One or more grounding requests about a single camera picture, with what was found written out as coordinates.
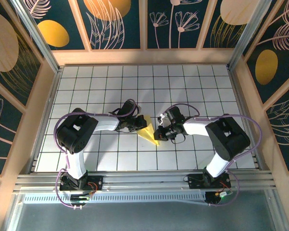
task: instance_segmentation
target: robotic arm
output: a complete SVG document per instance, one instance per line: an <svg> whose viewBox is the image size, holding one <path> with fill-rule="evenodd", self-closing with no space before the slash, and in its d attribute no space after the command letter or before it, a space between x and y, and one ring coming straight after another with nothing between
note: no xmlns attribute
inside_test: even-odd
<svg viewBox="0 0 289 231"><path fill-rule="evenodd" d="M215 122L185 118L178 107L172 107L158 118L160 123L154 133L155 140L174 140L178 134L209 136L215 155L203 172L206 186L215 182L226 170L229 162L250 145L250 139L232 117Z"/></svg>
<svg viewBox="0 0 289 231"><path fill-rule="evenodd" d="M128 128L129 132L147 127L143 115L138 115L139 107L127 100L122 108L111 112L112 116L71 115L57 129L59 145L67 149L70 168L61 181L74 189L81 190L88 184L88 172L84 164L83 150L94 131ZM83 112L80 108L73 112ZM185 118L178 107L168 109L158 118L160 123L154 133L155 140L173 141L178 134L209 136L216 153L203 171L205 186L211 186L226 170L229 162L246 147L250 140L232 117L221 118L215 122L198 121L194 117Z"/></svg>

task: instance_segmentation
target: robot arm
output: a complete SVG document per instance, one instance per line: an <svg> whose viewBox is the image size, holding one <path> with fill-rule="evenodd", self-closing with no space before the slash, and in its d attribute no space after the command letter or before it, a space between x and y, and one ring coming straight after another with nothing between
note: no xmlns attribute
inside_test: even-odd
<svg viewBox="0 0 289 231"><path fill-rule="evenodd" d="M174 140L178 134L209 136L215 155L203 172L207 186L216 181L229 162L250 145L250 139L232 117L215 122L185 118L178 107L173 107L158 118L160 126L154 133L156 140Z"/></svg>

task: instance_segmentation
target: floor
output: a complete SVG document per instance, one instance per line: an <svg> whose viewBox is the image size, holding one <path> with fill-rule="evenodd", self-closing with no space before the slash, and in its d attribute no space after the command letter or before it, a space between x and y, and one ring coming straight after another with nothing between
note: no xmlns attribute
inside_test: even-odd
<svg viewBox="0 0 289 231"><path fill-rule="evenodd" d="M154 126L158 125L159 114L175 103L189 103L203 117L239 114L225 65L65 67L35 171L56 172L66 166L64 154L55 146L52 135L60 117L77 107L91 113L107 113L128 98L138 102L142 114L150 115ZM187 106L179 108L185 116L196 114ZM237 122L243 127L240 119ZM88 171L203 169L213 155L208 137L186 136L180 144L168 141L155 146L136 133L115 131L92 134L84 153ZM255 168L255 158L246 155L230 168Z"/></svg>

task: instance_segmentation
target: metal vent grate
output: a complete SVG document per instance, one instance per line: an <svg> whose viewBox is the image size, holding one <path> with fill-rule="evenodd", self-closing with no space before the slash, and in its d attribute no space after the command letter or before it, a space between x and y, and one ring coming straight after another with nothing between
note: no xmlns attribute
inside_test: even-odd
<svg viewBox="0 0 289 231"><path fill-rule="evenodd" d="M69 196L60 196L61 200L68 202ZM178 200L204 201L205 192L164 192L164 193L97 193L89 203L119 203L119 202L170 202ZM60 203L55 194L27 194L25 204L56 204Z"/></svg>

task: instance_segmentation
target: yellow paper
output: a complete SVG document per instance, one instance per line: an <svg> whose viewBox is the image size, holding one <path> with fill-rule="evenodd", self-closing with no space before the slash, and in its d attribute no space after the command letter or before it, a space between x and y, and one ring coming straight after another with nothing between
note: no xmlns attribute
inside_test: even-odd
<svg viewBox="0 0 289 231"><path fill-rule="evenodd" d="M137 131L137 134L147 141L159 146L159 142L154 139L154 129L151 117L149 115L144 115L144 119L146 120L147 127Z"/></svg>

